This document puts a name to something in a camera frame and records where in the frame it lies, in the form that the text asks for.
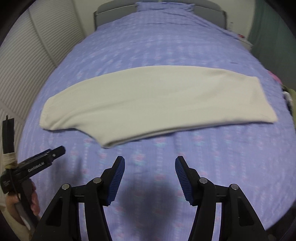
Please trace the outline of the person left hand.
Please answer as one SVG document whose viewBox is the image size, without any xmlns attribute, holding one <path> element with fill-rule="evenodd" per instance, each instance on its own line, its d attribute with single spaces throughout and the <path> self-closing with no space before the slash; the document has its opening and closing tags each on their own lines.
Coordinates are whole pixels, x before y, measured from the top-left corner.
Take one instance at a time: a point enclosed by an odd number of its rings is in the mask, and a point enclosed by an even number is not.
<svg viewBox="0 0 296 241">
<path fill-rule="evenodd" d="M 37 227 L 40 220 L 40 205 L 36 193 L 36 185 L 31 179 L 18 185 L 6 195 L 6 209 L 10 216 L 20 225 L 30 230 Z"/>
</svg>

